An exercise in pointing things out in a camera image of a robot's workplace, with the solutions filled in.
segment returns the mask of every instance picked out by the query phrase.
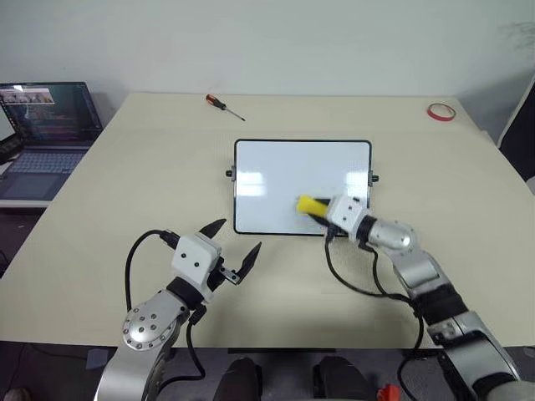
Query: white table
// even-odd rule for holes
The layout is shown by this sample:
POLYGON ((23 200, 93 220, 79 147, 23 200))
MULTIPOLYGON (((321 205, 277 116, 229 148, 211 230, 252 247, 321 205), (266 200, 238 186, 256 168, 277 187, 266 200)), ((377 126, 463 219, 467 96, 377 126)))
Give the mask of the white table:
MULTIPOLYGON (((338 284, 317 237, 241 236, 225 177, 238 138, 367 139, 380 182, 377 216, 411 224, 466 304, 503 345, 535 343, 535 201, 498 149, 452 98, 132 94, 80 162, 0 280, 0 339, 115 345, 125 315, 126 255, 152 228, 190 233, 229 219, 216 237, 227 266, 263 242, 239 287, 217 290, 196 346, 410 347, 416 321, 398 302, 338 284), (429 118, 433 102, 450 123, 429 118)), ((332 246, 348 280, 372 288, 368 254, 332 246)), ((133 303, 171 279, 172 250, 144 243, 132 267, 133 303)), ((385 256, 380 276, 400 290, 385 256)), ((179 343, 184 342, 181 336, 179 343)))

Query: white wall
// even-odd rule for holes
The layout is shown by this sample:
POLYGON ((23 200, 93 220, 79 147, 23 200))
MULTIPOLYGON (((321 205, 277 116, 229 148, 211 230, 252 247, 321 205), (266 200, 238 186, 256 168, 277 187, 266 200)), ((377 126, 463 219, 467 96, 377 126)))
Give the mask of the white wall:
POLYGON ((0 0, 0 81, 85 80, 104 121, 130 91, 456 95, 497 135, 534 70, 534 10, 535 0, 0 0))

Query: laptop keyboard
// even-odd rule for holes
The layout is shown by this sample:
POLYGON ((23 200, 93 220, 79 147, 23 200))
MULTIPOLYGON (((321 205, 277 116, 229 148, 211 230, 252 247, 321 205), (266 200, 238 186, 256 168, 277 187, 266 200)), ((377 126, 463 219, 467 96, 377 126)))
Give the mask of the laptop keyboard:
POLYGON ((83 157, 83 153, 22 153, 9 172, 70 174, 83 157))

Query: whiteboard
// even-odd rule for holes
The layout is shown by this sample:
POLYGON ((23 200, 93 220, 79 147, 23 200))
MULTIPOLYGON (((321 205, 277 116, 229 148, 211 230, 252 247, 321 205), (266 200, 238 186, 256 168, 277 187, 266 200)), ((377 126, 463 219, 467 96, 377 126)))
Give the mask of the whiteboard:
POLYGON ((240 234, 322 235, 296 212, 300 195, 346 194, 369 204, 367 140, 237 140, 234 230, 240 234))

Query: red object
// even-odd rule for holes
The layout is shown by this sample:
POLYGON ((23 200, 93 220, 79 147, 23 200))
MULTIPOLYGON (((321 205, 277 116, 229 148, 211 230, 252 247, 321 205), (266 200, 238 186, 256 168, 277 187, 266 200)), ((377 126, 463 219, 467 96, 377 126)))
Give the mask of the red object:
POLYGON ((433 103, 433 104, 430 104, 429 107, 427 108, 427 114, 432 119, 437 119, 439 121, 452 121, 457 115, 457 112, 455 111, 455 109, 453 109, 451 106, 448 106, 447 104, 433 103), (447 111, 450 113, 450 115, 440 115, 438 111, 436 110, 438 106, 446 108, 447 111))
POLYGON ((400 389, 392 384, 387 384, 377 392, 377 401, 400 401, 400 389))

